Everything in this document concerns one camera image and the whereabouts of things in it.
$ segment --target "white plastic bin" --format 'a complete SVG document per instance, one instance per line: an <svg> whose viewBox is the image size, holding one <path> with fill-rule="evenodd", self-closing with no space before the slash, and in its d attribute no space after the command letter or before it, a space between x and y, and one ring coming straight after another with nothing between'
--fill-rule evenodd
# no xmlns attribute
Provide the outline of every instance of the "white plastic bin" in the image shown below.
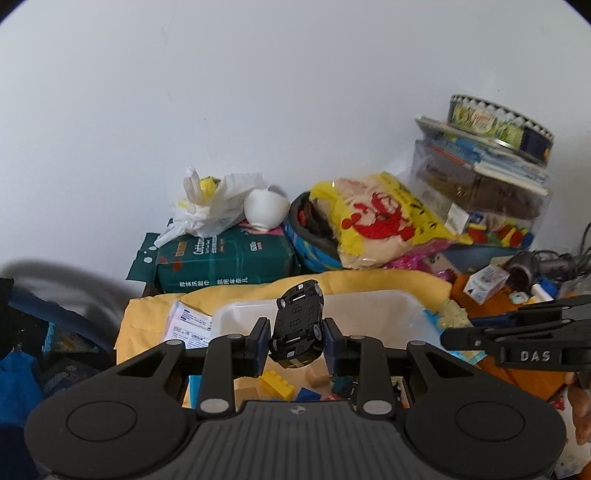
<svg viewBox="0 0 591 480"><path fill-rule="evenodd" d="M410 340L424 340L441 348L439 331L423 310L406 292L380 290L326 295L323 316L334 318L346 336L375 337L392 348L406 348ZM269 318L273 327L276 315L275 300L230 303L213 315L212 338L228 333L248 335L259 317Z"/></svg>

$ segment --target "clear plastic box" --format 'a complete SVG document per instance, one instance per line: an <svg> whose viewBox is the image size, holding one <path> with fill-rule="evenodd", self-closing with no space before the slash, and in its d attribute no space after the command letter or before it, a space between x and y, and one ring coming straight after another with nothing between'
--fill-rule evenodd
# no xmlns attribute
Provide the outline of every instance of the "clear plastic box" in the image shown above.
<svg viewBox="0 0 591 480"><path fill-rule="evenodd" d="M549 189L502 171L491 173L497 178L478 173L478 159L441 145L417 140L412 193L461 234L461 243L529 248L552 198Z"/></svg>

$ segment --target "cable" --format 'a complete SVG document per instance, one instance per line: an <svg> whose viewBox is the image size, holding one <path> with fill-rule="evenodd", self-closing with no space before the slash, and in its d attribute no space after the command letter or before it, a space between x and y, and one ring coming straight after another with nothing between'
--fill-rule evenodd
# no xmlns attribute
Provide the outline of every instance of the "cable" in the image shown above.
<svg viewBox="0 0 591 480"><path fill-rule="evenodd" d="M583 238L581 239L581 246L579 247L579 255L583 255L585 243L587 242L587 234L589 233L590 228L591 228L591 222L589 222L587 224L587 227L585 228L585 232L583 233Z"/></svg>

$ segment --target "yellow cloth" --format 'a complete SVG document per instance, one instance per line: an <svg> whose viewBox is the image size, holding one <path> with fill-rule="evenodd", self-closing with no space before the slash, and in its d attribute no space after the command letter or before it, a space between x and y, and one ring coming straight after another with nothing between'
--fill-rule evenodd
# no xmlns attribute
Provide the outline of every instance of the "yellow cloth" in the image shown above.
<svg viewBox="0 0 591 480"><path fill-rule="evenodd" d="M311 278L318 281L325 295L374 290L406 291L432 312L439 310L452 288L448 282L421 271L336 270L283 278L264 285L222 285L188 294L169 293L133 299L125 310L115 344L117 362L124 362L162 341L168 311L176 299L191 308L213 315L218 308L235 301L276 299L292 286Z"/></svg>

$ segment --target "wooden block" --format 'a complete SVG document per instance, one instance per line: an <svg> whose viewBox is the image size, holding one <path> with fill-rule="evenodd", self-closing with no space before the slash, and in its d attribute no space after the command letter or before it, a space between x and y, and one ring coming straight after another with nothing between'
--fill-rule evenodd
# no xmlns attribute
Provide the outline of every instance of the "wooden block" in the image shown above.
<svg viewBox="0 0 591 480"><path fill-rule="evenodd" d="M258 392L255 387L238 388L234 390L234 399L236 401L236 408L240 408L246 400L258 400Z"/></svg>
<svg viewBox="0 0 591 480"><path fill-rule="evenodd" d="M312 388L326 385L330 381L330 374L324 359L318 359L306 367L306 380Z"/></svg>

